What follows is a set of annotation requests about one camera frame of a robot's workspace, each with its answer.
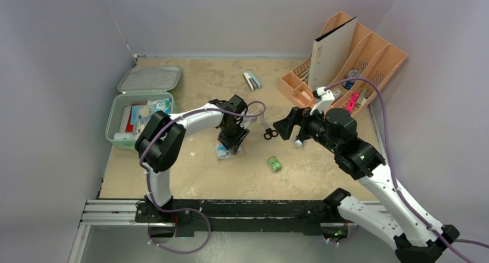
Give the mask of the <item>clear zip bag of pads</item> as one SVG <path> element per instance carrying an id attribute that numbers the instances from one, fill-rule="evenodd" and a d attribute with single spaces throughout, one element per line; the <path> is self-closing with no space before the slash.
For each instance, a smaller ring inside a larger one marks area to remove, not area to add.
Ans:
<path id="1" fill-rule="evenodd" d="M 215 153 L 216 153 L 216 158 L 218 161 L 229 159 L 232 157 L 242 157 L 245 156 L 244 150 L 239 147 L 236 153 L 232 153 L 230 149 L 227 149 L 224 145 L 222 144 L 216 144 L 215 145 Z"/>

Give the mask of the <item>white blue bandage roll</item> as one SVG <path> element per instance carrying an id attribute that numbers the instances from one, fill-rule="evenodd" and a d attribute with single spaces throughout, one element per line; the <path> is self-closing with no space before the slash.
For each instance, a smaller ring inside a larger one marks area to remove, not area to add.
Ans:
<path id="1" fill-rule="evenodd" d="M 295 146 L 295 148 L 301 148 L 303 146 L 303 141 L 299 140 L 299 139 L 295 140 L 294 146 Z"/>

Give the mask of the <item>black handled medical scissors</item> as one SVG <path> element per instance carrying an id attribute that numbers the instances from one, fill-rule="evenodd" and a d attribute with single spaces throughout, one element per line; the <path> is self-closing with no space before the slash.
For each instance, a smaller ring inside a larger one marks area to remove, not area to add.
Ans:
<path id="1" fill-rule="evenodd" d="M 264 126 L 265 132 L 264 132 L 264 139 L 265 140 L 271 140 L 274 137 L 278 136 L 278 132 L 275 129 L 272 129 L 269 124 L 267 123 L 265 119 L 265 114 L 262 114 L 260 116 L 260 120 L 262 125 Z"/>

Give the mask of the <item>green small medicine box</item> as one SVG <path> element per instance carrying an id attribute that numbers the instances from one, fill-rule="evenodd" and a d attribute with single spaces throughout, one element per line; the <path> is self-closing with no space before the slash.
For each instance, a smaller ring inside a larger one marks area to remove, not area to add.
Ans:
<path id="1" fill-rule="evenodd" d="M 273 172 L 279 172 L 282 170 L 282 164 L 279 162 L 277 157 L 271 156 L 267 159 L 267 163 Z"/>

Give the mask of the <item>blue white wipes packet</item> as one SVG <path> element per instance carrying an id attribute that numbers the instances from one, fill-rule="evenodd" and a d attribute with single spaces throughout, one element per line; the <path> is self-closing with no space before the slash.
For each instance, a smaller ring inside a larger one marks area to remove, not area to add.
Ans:
<path id="1" fill-rule="evenodd" d="M 130 124 L 134 126 L 138 119 L 149 117 L 156 111 L 164 111 L 166 114 L 169 114 L 170 109 L 170 99 L 151 100 L 147 101 L 146 104 L 133 105 L 131 107 Z"/>

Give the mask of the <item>red first aid pouch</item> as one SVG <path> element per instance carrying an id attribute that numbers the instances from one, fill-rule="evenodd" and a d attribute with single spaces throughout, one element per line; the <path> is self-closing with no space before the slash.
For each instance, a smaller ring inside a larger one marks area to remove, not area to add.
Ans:
<path id="1" fill-rule="evenodd" d="M 134 129 L 133 121 L 132 121 L 132 107 L 129 109 L 129 115 L 127 119 L 127 124 L 125 127 L 125 132 L 129 133 L 132 132 Z"/>

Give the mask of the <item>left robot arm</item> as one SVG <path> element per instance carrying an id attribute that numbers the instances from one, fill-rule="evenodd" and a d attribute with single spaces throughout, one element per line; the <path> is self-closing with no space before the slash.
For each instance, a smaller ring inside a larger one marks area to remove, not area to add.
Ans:
<path id="1" fill-rule="evenodd" d="M 239 96 L 214 99 L 200 108 L 180 114 L 154 113 L 135 144 L 140 166 L 145 170 L 147 198 L 153 202 L 149 214 L 158 222 L 172 214 L 170 168 L 176 162 L 186 137 L 214 127 L 220 130 L 218 141 L 234 155 L 249 133 L 243 123 L 248 105 Z"/>

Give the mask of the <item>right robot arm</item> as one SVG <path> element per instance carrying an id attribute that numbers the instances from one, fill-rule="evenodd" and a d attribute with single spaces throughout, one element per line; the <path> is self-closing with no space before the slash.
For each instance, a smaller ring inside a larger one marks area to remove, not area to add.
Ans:
<path id="1" fill-rule="evenodd" d="M 326 114 L 294 107 L 273 123 L 280 137 L 290 138 L 299 126 L 299 137 L 312 139 L 334 154 L 339 169 L 372 193 L 387 214 L 370 209 L 350 192 L 338 188 L 324 199 L 324 214 L 332 221 L 352 221 L 385 242 L 400 262 L 436 262 L 460 233 L 440 223 L 410 194 L 400 197 L 401 183 L 392 177 L 384 157 L 359 138 L 357 121 L 343 108 Z"/>

